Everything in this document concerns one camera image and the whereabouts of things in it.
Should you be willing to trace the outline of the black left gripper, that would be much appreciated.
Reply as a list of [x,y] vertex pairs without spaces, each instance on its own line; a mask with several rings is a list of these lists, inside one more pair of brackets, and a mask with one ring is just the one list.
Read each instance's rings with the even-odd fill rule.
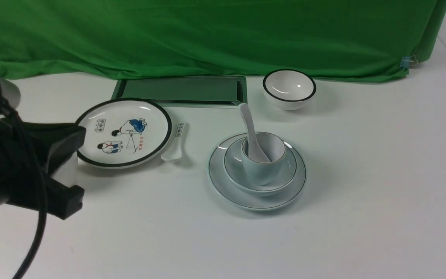
[[[86,129],[74,123],[25,122],[23,127],[43,172],[48,213],[65,220],[82,209],[85,190],[78,185],[66,187],[51,176],[84,144]],[[6,118],[0,119],[0,205],[3,204],[38,210],[34,168],[16,128]]]

